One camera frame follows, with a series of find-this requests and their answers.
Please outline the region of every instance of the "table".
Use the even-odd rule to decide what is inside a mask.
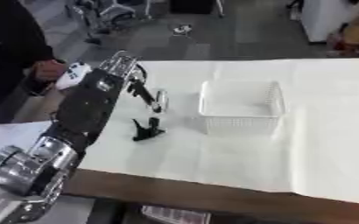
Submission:
[[[282,221],[359,224],[359,204],[355,203],[101,171],[78,170],[67,184],[65,194]]]

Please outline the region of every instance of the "black plastic object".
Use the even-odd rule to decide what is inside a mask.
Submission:
[[[136,119],[133,119],[133,122],[136,125],[136,136],[133,137],[133,141],[135,142],[147,140],[165,133],[164,130],[159,129],[159,119],[156,117],[150,118],[150,127],[147,129],[141,126],[141,124]]]
[[[103,91],[101,81],[111,88]],[[82,154],[101,134],[122,88],[123,78],[94,69],[60,104],[55,123],[43,136],[63,140]]]
[[[215,0],[171,0],[170,12],[182,14],[210,14]]]

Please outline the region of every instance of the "person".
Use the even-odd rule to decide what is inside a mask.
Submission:
[[[38,84],[56,81],[66,69],[32,14],[18,0],[0,0],[0,104],[25,79],[27,68]]]

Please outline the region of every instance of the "paper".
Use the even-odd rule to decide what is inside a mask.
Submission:
[[[148,88],[164,88],[167,133],[134,143],[140,99],[123,93],[80,168],[161,179],[295,192],[359,202],[359,59],[143,62]],[[205,134],[199,91],[208,80],[278,81],[288,113],[274,136]],[[0,125],[0,148],[28,148],[48,122]]]
[[[306,105],[296,193],[359,203],[359,99]]]

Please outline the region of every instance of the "office chair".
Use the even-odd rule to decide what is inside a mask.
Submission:
[[[294,8],[295,5],[298,5],[299,10],[302,11],[302,9],[304,7],[304,3],[305,3],[305,0],[293,0],[291,3],[286,5],[286,8],[288,10],[291,10],[292,8]]]
[[[136,11],[117,0],[66,0],[66,14],[74,18],[86,32],[85,42],[100,45],[101,40],[96,34],[109,34],[118,30],[121,21],[136,17]],[[145,9],[149,17],[150,7]]]
[[[219,11],[219,17],[223,18],[224,17],[224,0],[216,0],[216,5],[218,6],[218,11]]]

